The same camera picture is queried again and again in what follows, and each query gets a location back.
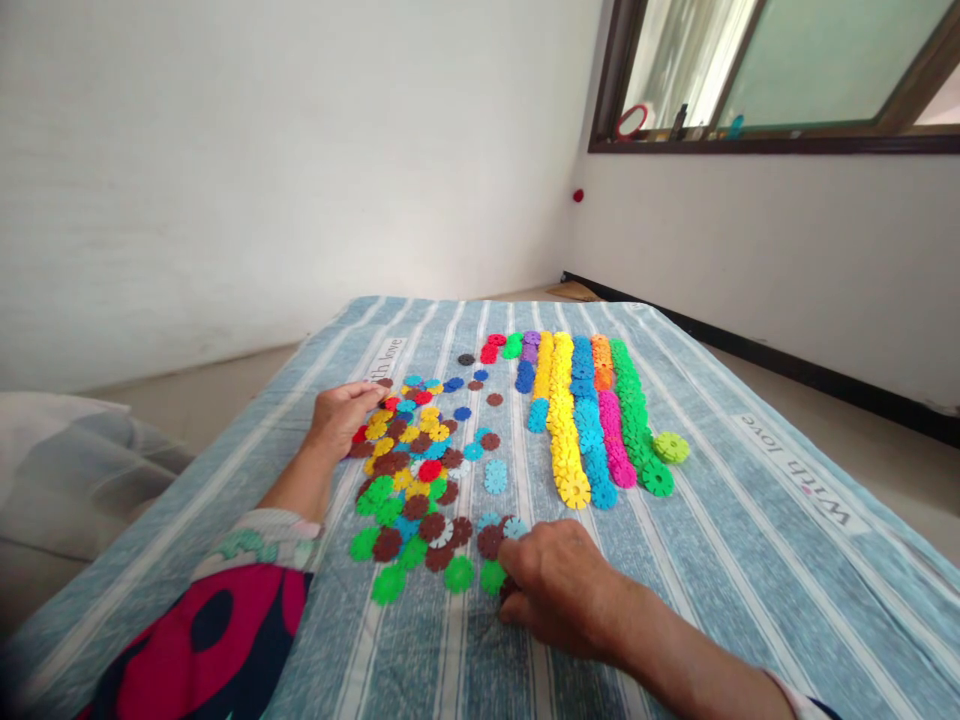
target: sleeve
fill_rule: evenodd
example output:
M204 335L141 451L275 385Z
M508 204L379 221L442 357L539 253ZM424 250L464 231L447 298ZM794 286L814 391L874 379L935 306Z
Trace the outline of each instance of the sleeve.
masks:
M797 720L841 720L840 716L837 715L834 710L819 700L808 698L798 693L769 670L765 672L786 696L787 702L790 703L790 708L793 710L794 717L796 717Z
M79 718L260 718L300 626L323 527L258 509L110 664Z

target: mattress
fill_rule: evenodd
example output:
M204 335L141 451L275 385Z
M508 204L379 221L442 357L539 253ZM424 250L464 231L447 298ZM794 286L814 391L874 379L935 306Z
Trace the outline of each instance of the mattress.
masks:
M845 718L956 717L960 573L709 352L635 303L438 302L362 297L297 354L151 510L36 613L4 648L17 706L66 717L100 673L185 589L208 547L252 508L296 452L315 394L360 378L466 381L491 333L565 331L625 343L654 433L691 452L674 492L619 489L606 510L574 510L553 481L549 433L527 429L518 363L482 366L482 389L445 392L445 417L471 411L500 447L470 463L441 508L475 525L487 513L527 526L575 518L620 571L657 592L723 647L777 673ZM499 393L498 406L486 399ZM504 492L485 463L507 467ZM450 592L443 573L407 574L395 602L371 597L382 565L350 548L364 460L340 463L323 559L269 717L669 717L629 677L546 648L497 620L479 579ZM479 575L476 536L459 555Z

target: window sill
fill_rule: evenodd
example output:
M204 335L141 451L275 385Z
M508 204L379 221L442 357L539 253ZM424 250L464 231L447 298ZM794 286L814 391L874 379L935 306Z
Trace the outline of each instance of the window sill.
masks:
M858 138L766 138L687 142L594 141L590 154L614 155L937 155L960 154L960 135Z

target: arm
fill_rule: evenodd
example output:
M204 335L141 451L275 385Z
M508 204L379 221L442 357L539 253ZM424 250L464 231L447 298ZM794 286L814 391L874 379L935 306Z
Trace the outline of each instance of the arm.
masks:
M303 446L189 589L101 676L81 718L260 717L300 626L337 462L386 390L321 393Z
M804 709L800 696L614 570L573 520L540 523L519 541L504 540L500 562L520 588L504 602L503 622L620 668L680 717L792 720Z

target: window frame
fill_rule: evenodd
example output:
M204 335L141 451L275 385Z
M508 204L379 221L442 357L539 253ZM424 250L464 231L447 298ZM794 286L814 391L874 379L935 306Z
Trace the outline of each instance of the window frame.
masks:
M743 40L734 57L723 90L705 133L714 132L726 105L747 48L759 24L767 0L757 0ZM610 30L600 73L589 153L612 154L960 154L960 124L915 125L926 106L960 65L960 0L954 0L943 20L914 58L872 124L855 122L803 130L791 137L789 130L745 131L739 140L630 142L616 141L616 126L630 83L633 58L640 42L647 0L614 0ZM641 130L639 139L667 129Z

